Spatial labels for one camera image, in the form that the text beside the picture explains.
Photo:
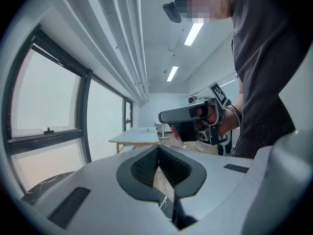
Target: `white ceiling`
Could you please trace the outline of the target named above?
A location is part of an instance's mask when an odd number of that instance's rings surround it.
[[[231,34],[231,19],[203,25],[192,46],[184,41],[192,22],[171,22],[162,6],[174,0],[141,0],[143,40],[151,92],[177,92],[184,82]],[[172,82],[166,82],[172,66],[179,69]]]

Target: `black mesh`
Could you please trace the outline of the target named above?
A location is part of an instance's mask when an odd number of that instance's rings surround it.
[[[157,151],[155,149],[148,155],[138,160],[132,165],[132,175],[141,183],[146,186],[153,187],[153,180],[158,168]]]
[[[173,188],[190,175],[191,167],[184,161],[165,150],[159,150],[158,156],[159,166]]]

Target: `table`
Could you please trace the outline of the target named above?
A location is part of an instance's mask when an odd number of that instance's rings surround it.
[[[157,136],[157,129],[155,127],[133,127],[128,131],[112,138],[109,142],[116,143],[116,153],[119,153],[119,145],[150,145],[158,144],[160,140]]]
[[[155,122],[155,127],[157,127],[158,125],[162,125],[162,138],[159,138],[159,139],[169,139],[169,137],[164,137],[164,130],[165,130],[165,125],[167,123],[161,123],[160,121],[156,121]]]

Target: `wooden table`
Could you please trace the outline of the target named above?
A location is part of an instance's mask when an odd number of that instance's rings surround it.
[[[133,127],[128,131],[109,140],[116,143],[116,153],[119,153],[119,145],[150,145],[158,144],[160,141],[155,127]]]

